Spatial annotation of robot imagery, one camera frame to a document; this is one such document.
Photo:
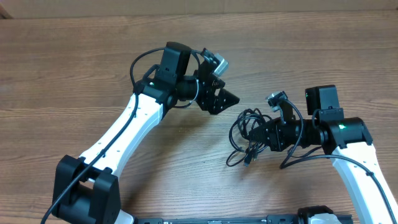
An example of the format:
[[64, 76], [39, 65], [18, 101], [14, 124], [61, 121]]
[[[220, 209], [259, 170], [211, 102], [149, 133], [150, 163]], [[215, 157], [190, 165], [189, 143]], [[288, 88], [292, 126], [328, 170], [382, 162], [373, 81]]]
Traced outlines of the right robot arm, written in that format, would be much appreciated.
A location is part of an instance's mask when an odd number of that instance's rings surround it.
[[250, 130], [249, 139], [272, 151], [289, 150], [280, 168], [315, 159], [329, 159], [340, 175], [362, 223], [397, 223], [397, 202], [379, 166], [373, 138], [359, 117], [347, 118], [336, 86], [305, 90], [303, 119], [283, 92], [266, 98], [280, 116]]

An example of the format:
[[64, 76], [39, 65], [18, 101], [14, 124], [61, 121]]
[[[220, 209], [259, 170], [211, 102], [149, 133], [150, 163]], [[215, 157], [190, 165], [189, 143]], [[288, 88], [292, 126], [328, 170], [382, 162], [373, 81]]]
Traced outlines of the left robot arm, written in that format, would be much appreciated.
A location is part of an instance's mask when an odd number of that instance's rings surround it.
[[219, 114], [239, 98], [224, 87], [228, 61], [207, 49], [178, 42], [162, 47], [160, 63], [133, 80], [130, 100], [103, 136], [79, 157], [64, 156], [57, 164], [52, 204], [43, 216], [68, 223], [134, 223], [121, 208], [119, 180], [145, 136], [173, 108], [197, 103]]

